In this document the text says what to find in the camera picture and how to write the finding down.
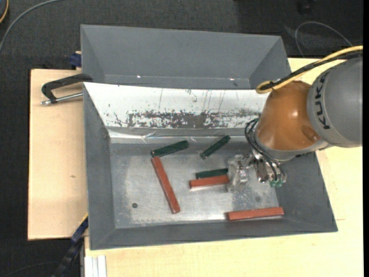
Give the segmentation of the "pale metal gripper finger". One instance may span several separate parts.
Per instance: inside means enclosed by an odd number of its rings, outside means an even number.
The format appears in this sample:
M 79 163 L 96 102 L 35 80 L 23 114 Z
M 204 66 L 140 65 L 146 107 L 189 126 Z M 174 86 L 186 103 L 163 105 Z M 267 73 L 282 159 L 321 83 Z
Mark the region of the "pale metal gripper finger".
M 228 160 L 228 174 L 240 174 L 248 166 L 248 155 L 235 155 Z
M 229 183 L 226 184 L 226 190 L 228 192 L 236 192 L 248 182 L 247 175 L 241 175 L 240 173 L 229 173 L 227 176 Z

